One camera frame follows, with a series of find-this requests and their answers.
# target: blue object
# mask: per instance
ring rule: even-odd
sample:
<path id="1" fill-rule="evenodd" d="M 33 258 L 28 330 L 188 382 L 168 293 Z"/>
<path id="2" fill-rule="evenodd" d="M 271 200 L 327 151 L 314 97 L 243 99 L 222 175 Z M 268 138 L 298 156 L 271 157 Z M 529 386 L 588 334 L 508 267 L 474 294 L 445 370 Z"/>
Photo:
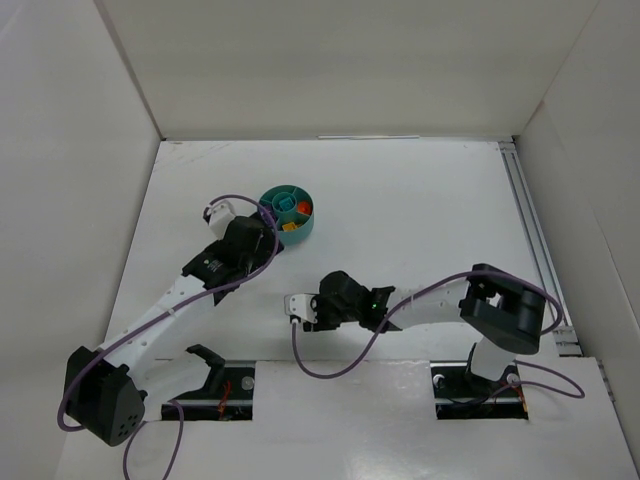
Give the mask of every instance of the blue object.
<path id="1" fill-rule="evenodd" d="M 301 202 L 311 205 L 311 215 L 297 211 Z M 279 185 L 273 187 L 260 197 L 260 205 L 272 211 L 278 225 L 280 242 L 285 246 L 296 245 L 309 236 L 313 229 L 315 208 L 311 196 L 295 185 Z M 282 226 L 295 223 L 295 230 L 284 231 Z"/>

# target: red object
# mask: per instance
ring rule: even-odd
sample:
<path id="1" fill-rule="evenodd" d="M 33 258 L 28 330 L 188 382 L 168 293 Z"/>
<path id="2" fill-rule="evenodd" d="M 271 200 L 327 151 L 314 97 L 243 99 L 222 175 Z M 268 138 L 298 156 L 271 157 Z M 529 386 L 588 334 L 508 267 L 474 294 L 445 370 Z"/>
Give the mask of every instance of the red object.
<path id="1" fill-rule="evenodd" d="M 311 204 L 309 202 L 300 202 L 298 204 L 298 212 L 311 215 Z"/>

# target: wall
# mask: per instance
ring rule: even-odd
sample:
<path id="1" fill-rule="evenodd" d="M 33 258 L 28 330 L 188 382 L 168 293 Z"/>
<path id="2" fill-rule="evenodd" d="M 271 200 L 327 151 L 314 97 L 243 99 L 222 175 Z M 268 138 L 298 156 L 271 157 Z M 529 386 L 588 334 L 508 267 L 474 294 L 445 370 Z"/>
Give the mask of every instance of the wall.
<path id="1" fill-rule="evenodd" d="M 640 3 L 601 0 L 518 141 L 584 350 L 640 465 Z"/>
<path id="2" fill-rule="evenodd" d="M 163 135 L 520 133 L 597 0 L 101 0 Z"/>
<path id="3" fill-rule="evenodd" d="M 90 0 L 0 3 L 0 476 L 46 479 L 64 362 L 106 329 L 159 139 Z"/>

